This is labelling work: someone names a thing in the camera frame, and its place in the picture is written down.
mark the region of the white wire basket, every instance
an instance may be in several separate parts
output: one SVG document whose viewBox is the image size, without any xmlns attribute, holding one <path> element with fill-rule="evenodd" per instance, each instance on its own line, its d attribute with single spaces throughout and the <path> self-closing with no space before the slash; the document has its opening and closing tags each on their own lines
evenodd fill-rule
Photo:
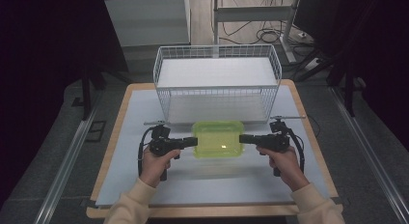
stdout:
<svg viewBox="0 0 409 224">
<path fill-rule="evenodd" d="M 153 81 L 169 124 L 267 122 L 282 77 L 274 46 L 162 46 Z"/>
</svg>

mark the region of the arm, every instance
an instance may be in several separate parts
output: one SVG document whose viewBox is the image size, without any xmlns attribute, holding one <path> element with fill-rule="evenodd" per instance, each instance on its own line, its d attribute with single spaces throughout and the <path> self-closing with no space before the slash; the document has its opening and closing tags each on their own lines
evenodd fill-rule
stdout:
<svg viewBox="0 0 409 224">
<path fill-rule="evenodd" d="M 281 179 L 291 189 L 291 197 L 300 210 L 297 215 L 300 224 L 344 223 L 341 211 L 334 202 L 322 197 L 301 172 L 293 147 L 289 147 L 285 153 L 276 153 L 260 147 L 257 149 L 260 153 L 270 156 L 269 163 L 272 168 L 280 169 Z"/>
<path fill-rule="evenodd" d="M 161 157 L 144 150 L 143 171 L 134 186 L 121 194 L 120 200 L 109 210 L 105 224 L 146 223 L 149 218 L 149 202 L 160 183 L 160 175 L 171 167 L 170 160 L 180 154 L 173 150 Z"/>
</svg>

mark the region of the metal rail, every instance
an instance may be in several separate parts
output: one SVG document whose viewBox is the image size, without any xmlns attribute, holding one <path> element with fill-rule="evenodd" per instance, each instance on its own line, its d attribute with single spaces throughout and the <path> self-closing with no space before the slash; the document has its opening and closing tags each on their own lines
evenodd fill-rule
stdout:
<svg viewBox="0 0 409 224">
<path fill-rule="evenodd" d="M 404 198 L 398 191 L 395 183 L 389 177 L 388 173 L 385 171 L 381 161 L 376 156 L 375 151 L 370 145 L 369 140 L 362 132 L 358 122 L 355 120 L 355 118 L 349 116 L 348 111 L 343 105 L 343 98 L 339 90 L 336 90 L 334 87 L 330 87 L 330 91 L 333 94 L 343 117 L 347 121 L 352 134 L 357 140 L 358 145 L 365 159 L 367 160 L 370 169 L 372 170 L 372 173 L 378 180 L 378 183 L 382 187 L 387 199 L 391 203 L 392 209 L 394 210 L 397 218 L 399 219 L 400 223 L 409 223 L 409 209 L 407 208 Z"/>
<path fill-rule="evenodd" d="M 64 188 L 67 184 L 69 175 L 71 173 L 72 167 L 75 164 L 76 158 L 81 150 L 81 147 L 84 143 L 85 137 L 87 136 L 88 130 L 90 129 L 91 123 L 93 122 L 97 105 L 99 104 L 100 98 L 102 97 L 102 91 L 95 92 L 95 98 L 93 102 L 93 108 L 89 118 L 85 121 L 81 121 L 75 135 L 72 139 L 71 144 L 69 145 L 66 156 L 64 157 L 63 162 L 61 163 L 60 169 L 57 173 L 57 176 L 54 179 L 54 182 L 51 184 L 50 189 L 48 190 L 47 195 L 41 205 L 39 213 L 34 221 L 34 223 L 49 223 L 54 210 L 57 207 L 58 202 L 60 201 L 61 194 L 64 191 Z"/>
</svg>

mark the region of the sleeve cuff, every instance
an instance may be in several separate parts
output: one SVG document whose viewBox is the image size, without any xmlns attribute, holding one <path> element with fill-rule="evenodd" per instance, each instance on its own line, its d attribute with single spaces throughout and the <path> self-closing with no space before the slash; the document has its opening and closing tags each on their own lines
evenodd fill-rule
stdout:
<svg viewBox="0 0 409 224">
<path fill-rule="evenodd" d="M 311 210 L 326 201 L 316 190 L 313 183 L 292 192 L 291 197 L 295 204 L 297 204 L 300 212 Z"/>
<path fill-rule="evenodd" d="M 139 204 L 148 204 L 155 193 L 156 188 L 150 187 L 138 178 L 133 187 L 127 192 L 127 195 Z"/>
</svg>

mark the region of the black curtain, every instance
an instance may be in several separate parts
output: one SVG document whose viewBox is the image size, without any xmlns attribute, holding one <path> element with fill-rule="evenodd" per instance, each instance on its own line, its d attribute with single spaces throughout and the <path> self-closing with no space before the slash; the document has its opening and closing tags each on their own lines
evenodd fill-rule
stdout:
<svg viewBox="0 0 409 224">
<path fill-rule="evenodd" d="M 81 69 L 127 68 L 103 0 L 0 0 L 0 19 L 3 204 Z"/>
</svg>

